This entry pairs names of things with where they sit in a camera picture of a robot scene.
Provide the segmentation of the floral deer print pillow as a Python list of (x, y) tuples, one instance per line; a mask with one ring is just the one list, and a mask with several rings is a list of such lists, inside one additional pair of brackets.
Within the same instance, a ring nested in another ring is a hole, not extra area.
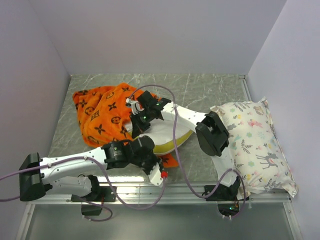
[(261, 194), (283, 189), (291, 197), (298, 186), (276, 137), (266, 98), (212, 106), (229, 132), (233, 168), (241, 175), (239, 193)]

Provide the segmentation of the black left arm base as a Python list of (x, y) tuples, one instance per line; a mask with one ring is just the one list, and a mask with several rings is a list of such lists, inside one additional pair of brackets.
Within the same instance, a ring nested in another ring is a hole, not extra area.
[(113, 211), (106, 203), (113, 203), (116, 200), (115, 193), (110, 187), (101, 187), (97, 192), (89, 193), (86, 196), (71, 195), (72, 203), (80, 203), (81, 215), (91, 222), (104, 222), (113, 217)]

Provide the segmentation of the orange patterned pillowcase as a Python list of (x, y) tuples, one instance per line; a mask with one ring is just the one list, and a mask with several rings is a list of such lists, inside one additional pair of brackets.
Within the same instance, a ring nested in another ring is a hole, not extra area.
[(76, 91), (72, 95), (77, 122), (84, 143), (92, 148), (110, 142), (133, 140), (125, 124), (130, 123), (132, 110), (126, 106), (127, 98), (135, 100), (143, 91), (120, 83)]

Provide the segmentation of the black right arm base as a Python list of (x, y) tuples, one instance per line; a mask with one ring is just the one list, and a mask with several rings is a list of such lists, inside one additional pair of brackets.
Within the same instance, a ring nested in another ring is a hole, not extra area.
[(240, 212), (240, 204), (237, 197), (239, 187), (239, 182), (235, 182), (229, 187), (220, 184), (216, 191), (205, 200), (207, 202), (230, 202), (219, 203), (217, 208), (222, 217), (234, 218)]

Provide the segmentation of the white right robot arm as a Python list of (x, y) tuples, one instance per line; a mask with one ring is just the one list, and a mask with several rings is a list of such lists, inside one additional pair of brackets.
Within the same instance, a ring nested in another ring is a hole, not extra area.
[(193, 131), (201, 150), (210, 156), (214, 163), (222, 185), (221, 196), (231, 200), (238, 194), (238, 188), (234, 184), (237, 173), (233, 171), (229, 148), (230, 134), (217, 113), (192, 111), (167, 98), (156, 99), (149, 91), (144, 91), (136, 100), (131, 95), (125, 104), (130, 106), (132, 111), (130, 120), (133, 138), (147, 131), (154, 119), (173, 122), (174, 128), (182, 126)]

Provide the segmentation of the aluminium mounting rail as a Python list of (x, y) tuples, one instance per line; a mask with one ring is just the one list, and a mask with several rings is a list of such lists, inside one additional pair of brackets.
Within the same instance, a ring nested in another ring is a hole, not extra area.
[[(116, 193), (129, 205), (149, 205), (160, 196), (162, 189), (151, 184), (144, 183), (116, 183)], [(290, 203), (292, 198), (284, 190), (276, 189), (260, 194), (252, 193), (246, 200), (249, 204)], [(46, 195), (31, 202), (36, 205), (64, 205), (80, 204), (81, 200), (70, 194)], [(194, 195), (184, 183), (168, 184), (158, 202), (165, 204), (231, 204), (231, 201), (207, 201)]]

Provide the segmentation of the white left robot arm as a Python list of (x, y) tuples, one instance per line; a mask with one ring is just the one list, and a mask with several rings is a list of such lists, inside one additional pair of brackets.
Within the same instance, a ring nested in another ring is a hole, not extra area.
[(89, 171), (122, 169), (134, 165), (143, 170), (150, 183), (160, 187), (163, 164), (148, 136), (135, 140), (113, 141), (87, 152), (61, 157), (29, 154), (19, 168), (19, 199), (30, 202), (46, 194), (68, 194), (96, 201), (101, 195), (95, 176), (77, 176)]

